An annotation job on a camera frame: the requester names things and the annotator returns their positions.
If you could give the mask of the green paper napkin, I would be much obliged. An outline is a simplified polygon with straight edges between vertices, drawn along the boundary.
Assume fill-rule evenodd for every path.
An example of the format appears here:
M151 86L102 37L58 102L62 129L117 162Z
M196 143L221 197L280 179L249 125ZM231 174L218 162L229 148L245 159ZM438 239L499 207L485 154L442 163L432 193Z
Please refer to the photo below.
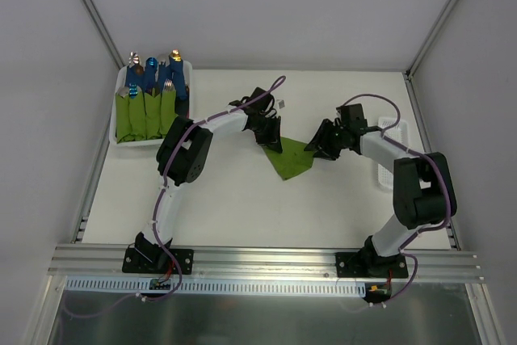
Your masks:
M277 153L265 147L263 149L275 172L283 180L293 179L313 166L313 152L305 151L306 144L287 137L281 137L283 151Z

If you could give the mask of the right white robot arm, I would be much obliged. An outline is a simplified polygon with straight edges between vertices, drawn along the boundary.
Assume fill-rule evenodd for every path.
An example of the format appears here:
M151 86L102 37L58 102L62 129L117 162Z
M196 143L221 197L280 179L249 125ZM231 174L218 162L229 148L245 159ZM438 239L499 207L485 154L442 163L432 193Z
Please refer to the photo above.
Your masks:
M305 147L315 158L335 161L345 149L373 160L393 175L393 215L355 253L336 254L338 276L403 278L404 249L418 235L447 226L457 202L448 161L442 153L422 154L368 124L361 104L336 109Z

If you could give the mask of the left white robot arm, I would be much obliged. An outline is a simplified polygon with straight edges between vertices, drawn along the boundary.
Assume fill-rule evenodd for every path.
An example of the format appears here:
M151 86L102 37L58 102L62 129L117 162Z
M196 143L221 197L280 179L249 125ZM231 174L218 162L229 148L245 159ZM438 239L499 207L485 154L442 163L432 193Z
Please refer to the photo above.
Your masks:
M156 156L162 185L153 215L126 249L122 271L186 272L186 268L175 264L170 257L174 224L187 189L203 171L212 142L250 130L258 145L280 154L283 152L280 124L271 91L258 87L252 95L234 100L224 111L206 119L194 121L181 116L174 119Z

